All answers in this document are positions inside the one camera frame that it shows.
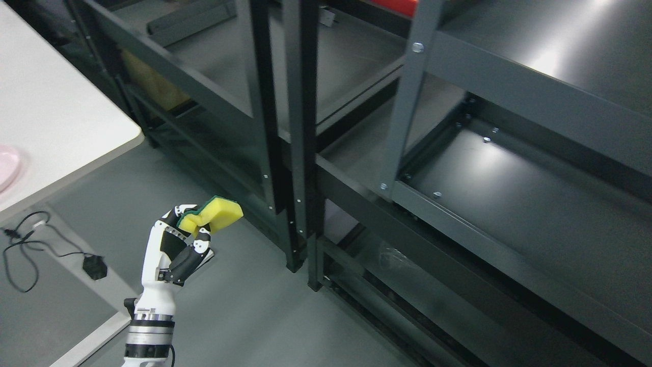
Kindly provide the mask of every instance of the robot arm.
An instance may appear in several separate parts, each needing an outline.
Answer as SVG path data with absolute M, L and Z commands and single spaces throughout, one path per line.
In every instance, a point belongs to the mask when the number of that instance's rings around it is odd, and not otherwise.
M 163 366 L 176 312 L 174 297 L 186 279 L 213 256 L 211 233 L 243 216 L 240 206 L 213 197 L 199 207 L 179 205 L 152 226 L 143 264 L 143 294 L 125 300 L 129 324 L 123 367 Z M 191 244 L 186 241 L 194 237 Z

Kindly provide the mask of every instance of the screw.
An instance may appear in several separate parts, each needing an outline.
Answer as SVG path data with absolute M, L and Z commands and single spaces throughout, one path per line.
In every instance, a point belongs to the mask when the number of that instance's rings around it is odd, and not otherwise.
M 421 42 L 414 42 L 412 44 L 412 52 L 416 52 L 416 53 L 420 54 L 421 52 L 423 52 L 424 49 L 425 49 L 425 47 L 423 46 L 423 43 L 421 43 Z

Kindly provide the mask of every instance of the yellow sponge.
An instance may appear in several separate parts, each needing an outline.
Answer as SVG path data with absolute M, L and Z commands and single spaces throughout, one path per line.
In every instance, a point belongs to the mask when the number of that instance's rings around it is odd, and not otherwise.
M 201 208 L 185 212 L 179 218 L 177 226 L 182 231 L 197 236 L 201 226 L 208 224 L 211 227 L 211 233 L 215 233 L 230 226 L 243 215 L 243 210 L 238 203 L 215 196 Z

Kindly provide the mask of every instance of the concrete floor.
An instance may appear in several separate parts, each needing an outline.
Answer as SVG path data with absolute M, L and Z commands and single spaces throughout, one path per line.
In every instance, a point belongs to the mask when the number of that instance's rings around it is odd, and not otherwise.
M 161 152 L 143 144 L 49 202 L 96 252 L 106 256 L 116 273 L 140 291 L 141 264 L 153 221 L 175 204 L 201 203 L 215 194 L 220 193 L 206 192 Z M 246 219 L 214 236 L 213 248 L 216 257 L 192 276 L 177 297 L 177 366 L 413 366 L 334 295 L 310 290 L 305 268 L 296 274 L 287 271 L 282 252 Z M 63 281 L 61 292 L 84 287 L 78 281 Z M 97 320 L 63 311 L 67 304 L 96 302 L 74 299 L 92 297 L 87 290 L 75 295 L 74 291 L 63 294 L 55 289 L 48 296 L 48 318 L 70 330 L 80 330 L 60 335 L 61 345 L 78 343 L 79 335 L 96 327 Z M 12 309 L 20 321 L 14 323 L 16 330 L 20 325 L 40 323 L 41 332 L 48 332 L 42 317 L 21 318 L 33 315 L 30 304 L 38 303 L 38 293 L 32 302 L 20 301 L 26 295 L 10 296 L 23 310 Z M 4 311 L 7 297 L 2 298 Z M 2 326 L 0 340 L 13 343 L 12 348 L 1 350 L 3 366 L 47 367 L 60 355 L 34 335 Z M 119 334 L 82 366 L 121 365 L 124 337 L 124 332 Z M 41 351 L 38 359 L 30 360 L 29 353 L 23 353 L 22 359 L 10 355 L 29 348 Z

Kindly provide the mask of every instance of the pink plate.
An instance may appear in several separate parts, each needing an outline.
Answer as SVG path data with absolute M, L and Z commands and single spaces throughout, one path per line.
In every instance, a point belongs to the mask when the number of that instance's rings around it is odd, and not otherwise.
M 0 145 L 0 192 L 6 189 L 11 181 L 18 175 L 20 168 L 20 155 L 18 150 Z

